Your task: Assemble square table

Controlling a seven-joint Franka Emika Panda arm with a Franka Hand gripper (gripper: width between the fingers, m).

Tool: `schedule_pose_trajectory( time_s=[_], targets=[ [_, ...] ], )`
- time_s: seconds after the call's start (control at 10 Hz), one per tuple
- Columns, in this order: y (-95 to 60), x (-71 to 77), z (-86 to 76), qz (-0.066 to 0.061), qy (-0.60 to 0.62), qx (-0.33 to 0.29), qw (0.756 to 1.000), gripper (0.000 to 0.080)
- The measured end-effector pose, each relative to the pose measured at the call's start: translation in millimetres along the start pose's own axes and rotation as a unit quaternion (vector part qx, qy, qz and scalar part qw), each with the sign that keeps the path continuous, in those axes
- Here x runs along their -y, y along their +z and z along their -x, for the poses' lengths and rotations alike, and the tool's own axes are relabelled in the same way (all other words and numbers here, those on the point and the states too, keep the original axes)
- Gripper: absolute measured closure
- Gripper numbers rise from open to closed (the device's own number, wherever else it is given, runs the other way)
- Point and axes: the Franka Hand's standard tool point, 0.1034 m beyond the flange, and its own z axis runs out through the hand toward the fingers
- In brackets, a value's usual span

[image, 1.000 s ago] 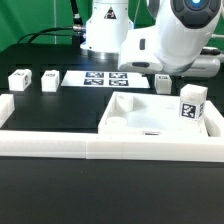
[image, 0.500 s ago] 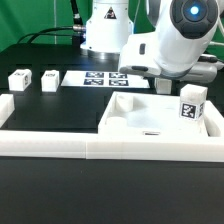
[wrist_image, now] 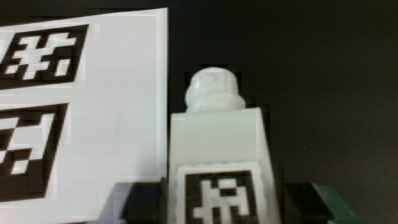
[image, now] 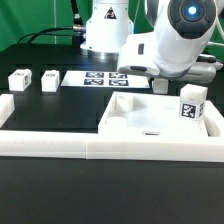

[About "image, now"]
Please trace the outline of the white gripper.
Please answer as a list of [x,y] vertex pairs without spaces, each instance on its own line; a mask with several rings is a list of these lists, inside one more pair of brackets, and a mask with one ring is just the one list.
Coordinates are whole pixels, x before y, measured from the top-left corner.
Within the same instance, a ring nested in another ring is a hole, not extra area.
[[155,38],[152,33],[129,35],[120,50],[117,71],[146,77],[156,77],[160,69],[153,61]]

